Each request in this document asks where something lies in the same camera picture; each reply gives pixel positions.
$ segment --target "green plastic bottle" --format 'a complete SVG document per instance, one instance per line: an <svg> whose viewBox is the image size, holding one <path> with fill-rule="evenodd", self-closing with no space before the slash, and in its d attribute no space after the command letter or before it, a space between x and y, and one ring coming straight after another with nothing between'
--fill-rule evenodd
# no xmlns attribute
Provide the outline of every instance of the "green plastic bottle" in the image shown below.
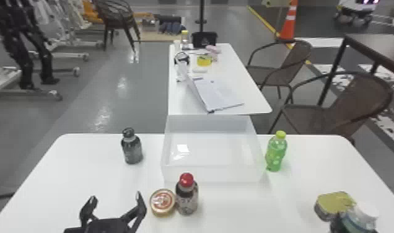
<svg viewBox="0 0 394 233"><path fill-rule="evenodd" d="M284 131L279 130L268 143L265 160L267 164L266 169L271 172L277 172L281 169L281 162L285 156L285 152L287 151L287 141L285 140L286 136L287 134Z"/></svg>

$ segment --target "dark table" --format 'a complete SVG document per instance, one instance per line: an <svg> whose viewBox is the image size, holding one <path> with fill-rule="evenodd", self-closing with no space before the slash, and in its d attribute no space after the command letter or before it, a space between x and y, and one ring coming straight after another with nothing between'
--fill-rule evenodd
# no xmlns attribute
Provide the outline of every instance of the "dark table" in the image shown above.
<svg viewBox="0 0 394 233"><path fill-rule="evenodd" d="M347 34L340 46L339 52L330 73L335 73L341 57L347 46L362 53L374 61L371 74L375 74L378 66L383 66L394 73L394 35L389 34ZM322 105L334 76L329 76L323 88L318 105Z"/></svg>

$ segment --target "green can lid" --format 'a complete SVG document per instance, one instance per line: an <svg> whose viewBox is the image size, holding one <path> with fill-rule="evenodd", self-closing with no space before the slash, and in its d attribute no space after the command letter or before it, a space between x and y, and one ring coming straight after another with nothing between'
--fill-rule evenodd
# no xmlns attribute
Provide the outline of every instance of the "green can lid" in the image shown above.
<svg viewBox="0 0 394 233"><path fill-rule="evenodd" d="M284 139L284 138L287 136L287 133L285 133L285 131L278 130L278 131L275 133L275 136L276 136L278 139Z"/></svg>

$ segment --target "white table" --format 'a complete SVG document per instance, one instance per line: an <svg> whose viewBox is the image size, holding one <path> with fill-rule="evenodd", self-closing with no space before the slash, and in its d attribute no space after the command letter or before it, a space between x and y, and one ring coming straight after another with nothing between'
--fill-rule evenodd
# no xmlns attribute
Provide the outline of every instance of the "white table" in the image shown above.
<svg viewBox="0 0 394 233"><path fill-rule="evenodd" d="M240 61L232 46L228 43L218 43L222 50L219 54L219 61L208 67L209 71L201 76L210 79L221 79L230 90L243 100L242 106L233 107L215 114L221 115L249 115L272 112L271 106L256 86L252 77L247 72L245 66ZM205 115L207 111L202 103L193 95L186 82L177 82L177 71L174 65L176 52L174 45L170 45L169 56L169 115ZM191 55L191 68L197 66L196 55Z"/></svg>
<svg viewBox="0 0 394 233"><path fill-rule="evenodd" d="M99 218L115 218L136 205L140 190L148 207L140 233L328 232L313 211L316 197L344 190L378 207L379 232L394 232L394 195L351 144L339 136L288 136L282 170L253 185L200 183L197 212L157 218L149 195L164 187L162 134L139 134L144 160L123 161L118 134L66 134L54 143L0 213L0 233L62 232L78 226L78 214L96 195ZM265 152L268 135L259 135Z"/></svg>

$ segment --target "soy sauce bottle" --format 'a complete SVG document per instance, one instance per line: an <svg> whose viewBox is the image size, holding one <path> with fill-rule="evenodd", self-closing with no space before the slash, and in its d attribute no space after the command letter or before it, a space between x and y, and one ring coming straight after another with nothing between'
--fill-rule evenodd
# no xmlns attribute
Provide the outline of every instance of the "soy sauce bottle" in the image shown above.
<svg viewBox="0 0 394 233"><path fill-rule="evenodd" d="M183 173L175 186L175 202L177 210L182 215L190 215L197 210L198 185L190 173Z"/></svg>
<svg viewBox="0 0 394 233"><path fill-rule="evenodd" d="M122 134L121 145L125 154L125 162L127 164L141 162L144 155L142 154L141 140L135 135L135 131L132 128L126 128L122 131Z"/></svg>

